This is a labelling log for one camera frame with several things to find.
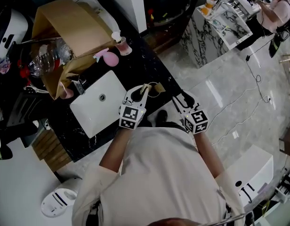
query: red object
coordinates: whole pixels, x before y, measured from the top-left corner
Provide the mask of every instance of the red object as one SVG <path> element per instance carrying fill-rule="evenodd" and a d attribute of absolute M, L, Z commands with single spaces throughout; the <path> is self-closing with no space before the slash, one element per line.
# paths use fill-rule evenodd
<path fill-rule="evenodd" d="M 31 81 L 29 80 L 30 71 L 28 69 L 28 66 L 27 65 L 23 65 L 22 61 L 20 59 L 17 61 L 17 66 L 19 68 L 19 75 L 23 79 L 27 79 L 27 84 L 26 85 L 30 85 L 30 83 L 31 83 Z"/>
<path fill-rule="evenodd" d="M 59 66 L 60 66 L 60 58 L 54 60 L 54 70 L 57 70 Z"/>
<path fill-rule="evenodd" d="M 151 15 L 153 14 L 153 9 L 152 8 L 151 9 L 148 9 L 147 13 L 149 15 L 150 21 L 153 21 L 153 19 L 151 18 Z"/>

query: sink drain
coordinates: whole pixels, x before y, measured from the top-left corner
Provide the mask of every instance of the sink drain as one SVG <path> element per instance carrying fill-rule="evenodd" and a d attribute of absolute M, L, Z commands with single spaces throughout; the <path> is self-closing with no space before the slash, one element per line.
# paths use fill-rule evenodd
<path fill-rule="evenodd" d="M 100 101 L 105 101 L 105 99 L 106 99 L 105 94 L 101 94 L 101 95 L 99 95 L 99 100 L 100 100 Z"/>

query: faucet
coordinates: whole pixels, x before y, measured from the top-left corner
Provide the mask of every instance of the faucet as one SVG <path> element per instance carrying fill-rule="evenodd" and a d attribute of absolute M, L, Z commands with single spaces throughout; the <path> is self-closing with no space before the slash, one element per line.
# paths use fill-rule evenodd
<path fill-rule="evenodd" d="M 230 7 L 234 7 L 234 5 L 232 3 L 229 2 L 229 0 L 220 0 L 221 3 L 226 4 Z"/>
<path fill-rule="evenodd" d="M 70 77 L 67 77 L 70 81 L 72 81 L 78 90 L 80 95 L 85 94 L 85 89 L 83 88 L 83 85 L 86 82 L 86 79 L 84 78 L 83 75 L 72 75 Z"/>

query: white shirt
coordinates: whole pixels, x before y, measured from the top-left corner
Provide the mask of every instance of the white shirt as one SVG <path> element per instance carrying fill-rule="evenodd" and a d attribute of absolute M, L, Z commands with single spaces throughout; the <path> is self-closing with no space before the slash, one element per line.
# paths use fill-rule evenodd
<path fill-rule="evenodd" d="M 279 21 L 272 22 L 261 10 L 257 14 L 258 22 L 270 32 L 276 33 L 278 27 L 283 26 L 290 20 L 290 0 L 272 0 L 270 9 L 279 17 Z"/>
<path fill-rule="evenodd" d="M 164 218 L 220 221 L 226 203 L 233 215 L 244 212 L 227 174 L 215 180 L 193 140 L 175 128 L 137 128 L 121 176 L 90 165 L 73 207 L 73 226 L 85 225 L 99 199 L 104 226 L 146 226 Z"/>

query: woman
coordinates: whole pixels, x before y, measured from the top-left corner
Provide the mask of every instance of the woman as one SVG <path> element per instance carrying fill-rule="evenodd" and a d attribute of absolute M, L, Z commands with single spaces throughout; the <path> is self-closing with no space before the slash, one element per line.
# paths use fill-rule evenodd
<path fill-rule="evenodd" d="M 276 33 L 278 27 L 290 20 L 290 0 L 272 0 L 271 3 L 258 1 L 261 7 L 257 16 L 247 21 L 253 35 L 237 45 L 239 50 L 251 46 L 260 37 Z"/>

